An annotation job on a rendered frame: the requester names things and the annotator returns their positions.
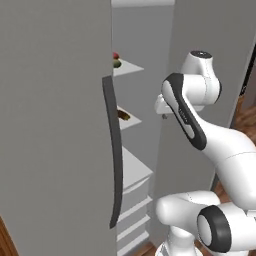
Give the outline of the grey fridge body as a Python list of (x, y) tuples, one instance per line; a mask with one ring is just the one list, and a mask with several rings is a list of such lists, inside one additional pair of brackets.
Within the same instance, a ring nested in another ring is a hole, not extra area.
[(127, 131), (127, 148), (153, 170), (150, 194), (162, 196), (209, 189), (213, 165), (185, 138), (175, 117), (162, 119), (153, 104), (163, 79), (182, 67), (192, 50), (213, 56), (223, 91), (201, 111), (213, 124), (231, 124), (238, 95), (256, 43), (256, 0), (111, 0), (114, 47), (143, 67), (141, 82), (119, 89), (125, 107), (142, 121)]

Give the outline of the brown sweet potato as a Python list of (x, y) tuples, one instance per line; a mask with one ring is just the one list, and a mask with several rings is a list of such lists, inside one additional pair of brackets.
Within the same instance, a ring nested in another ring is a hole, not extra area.
[(118, 110), (118, 117), (125, 121), (130, 119), (130, 115), (122, 110)]

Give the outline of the white freezer shelf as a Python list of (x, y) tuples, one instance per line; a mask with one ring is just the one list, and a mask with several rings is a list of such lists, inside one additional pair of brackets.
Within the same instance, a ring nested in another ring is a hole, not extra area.
[(121, 118), (119, 118), (119, 124), (120, 124), (120, 129), (121, 130), (124, 130), (126, 128), (129, 128), (129, 127), (132, 127), (134, 125), (137, 125), (139, 123), (141, 123), (141, 120), (138, 119), (137, 117), (135, 117), (134, 115), (132, 115), (131, 113), (127, 112), (126, 110), (124, 110), (123, 108), (121, 107), (117, 107), (118, 110), (122, 110), (124, 112), (126, 112), (127, 114), (130, 115), (130, 119), (125, 121), (125, 120), (122, 120)]
[(127, 62), (122, 59), (119, 59), (119, 60), (122, 63), (122, 65), (119, 68), (113, 68), (113, 76), (114, 77), (143, 71), (143, 68), (140, 66), (137, 66), (135, 64), (132, 64), (132, 63)]

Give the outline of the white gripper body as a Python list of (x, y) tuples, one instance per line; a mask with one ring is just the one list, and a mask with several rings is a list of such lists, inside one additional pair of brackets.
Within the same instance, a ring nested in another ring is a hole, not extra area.
[(168, 115), (173, 113), (170, 106), (165, 102), (162, 94), (157, 96), (154, 109), (159, 115)]

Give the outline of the white freezer drawer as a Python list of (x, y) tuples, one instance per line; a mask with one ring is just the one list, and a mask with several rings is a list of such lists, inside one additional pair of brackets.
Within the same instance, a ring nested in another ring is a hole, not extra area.
[(153, 172), (127, 149), (123, 151), (123, 199), (121, 212), (143, 201), (148, 195), (149, 178)]
[(117, 256), (127, 256), (149, 237), (146, 223), (150, 220), (147, 205), (151, 201), (147, 197), (120, 215), (117, 224)]

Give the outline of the grey freezer door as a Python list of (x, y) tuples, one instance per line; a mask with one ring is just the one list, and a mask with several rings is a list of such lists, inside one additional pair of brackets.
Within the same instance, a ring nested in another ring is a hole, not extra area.
[(0, 0), (0, 217), (19, 256), (116, 256), (111, 0)]

